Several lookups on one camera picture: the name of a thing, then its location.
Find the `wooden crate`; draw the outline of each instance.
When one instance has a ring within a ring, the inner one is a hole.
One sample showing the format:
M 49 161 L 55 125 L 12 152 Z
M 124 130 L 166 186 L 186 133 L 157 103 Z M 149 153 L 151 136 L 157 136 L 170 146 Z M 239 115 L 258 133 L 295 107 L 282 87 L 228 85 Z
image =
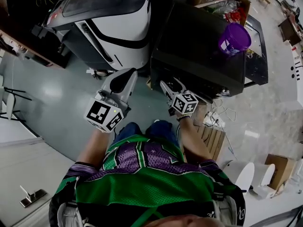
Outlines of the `wooden crate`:
M 195 128 L 204 141 L 210 155 L 212 156 L 212 159 L 216 161 L 221 152 L 225 132 L 214 129 L 213 127 L 207 127 L 205 125 L 195 126 Z

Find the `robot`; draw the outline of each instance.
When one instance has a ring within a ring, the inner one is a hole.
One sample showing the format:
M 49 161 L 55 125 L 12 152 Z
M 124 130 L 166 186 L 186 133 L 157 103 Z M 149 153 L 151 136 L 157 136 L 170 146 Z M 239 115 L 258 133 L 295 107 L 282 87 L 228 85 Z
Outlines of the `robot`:
M 102 132 L 110 133 L 131 110 L 127 101 L 133 93 L 138 78 L 135 68 L 123 69 L 106 78 L 102 87 L 91 98 L 84 119 Z M 176 78 L 171 82 L 160 82 L 164 94 L 169 98 L 169 113 L 192 114 L 198 104 L 194 94 Z

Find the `jeans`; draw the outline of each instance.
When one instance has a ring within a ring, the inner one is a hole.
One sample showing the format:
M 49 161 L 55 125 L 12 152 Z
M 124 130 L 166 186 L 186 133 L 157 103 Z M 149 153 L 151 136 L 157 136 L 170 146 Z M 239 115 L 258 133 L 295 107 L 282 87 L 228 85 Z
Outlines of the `jeans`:
M 130 136 L 133 136 L 135 134 L 142 134 L 139 126 L 134 123 L 130 122 L 127 124 L 120 133 L 116 136 L 113 144 L 116 144 L 117 142 L 124 140 Z M 145 135 L 149 138 L 163 138 L 174 145 L 179 147 L 178 139 L 173 132 L 172 124 L 165 121 L 165 120 L 159 120 L 155 123 L 153 123 L 145 132 Z

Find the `black box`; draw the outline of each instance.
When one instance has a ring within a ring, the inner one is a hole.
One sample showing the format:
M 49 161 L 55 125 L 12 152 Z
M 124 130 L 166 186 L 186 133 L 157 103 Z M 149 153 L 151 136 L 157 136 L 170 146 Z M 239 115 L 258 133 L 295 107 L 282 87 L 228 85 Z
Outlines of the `black box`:
M 227 21 L 203 9 L 175 3 L 151 56 L 151 87 L 178 78 L 188 90 L 210 100 L 222 90 L 241 93 L 245 79 L 245 52 L 226 57 L 218 40 Z

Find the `power strip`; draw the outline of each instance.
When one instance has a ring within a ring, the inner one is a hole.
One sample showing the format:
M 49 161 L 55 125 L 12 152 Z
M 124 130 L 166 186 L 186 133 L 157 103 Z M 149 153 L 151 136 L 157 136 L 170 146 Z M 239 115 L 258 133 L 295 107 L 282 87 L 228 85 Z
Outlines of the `power strip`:
M 220 118 L 219 114 L 217 112 L 207 112 L 204 120 L 203 120 L 203 124 L 205 124 L 206 126 L 212 127 L 212 126 L 216 126 L 216 127 L 220 127 L 220 128 L 224 128 L 225 127 L 225 122 Z

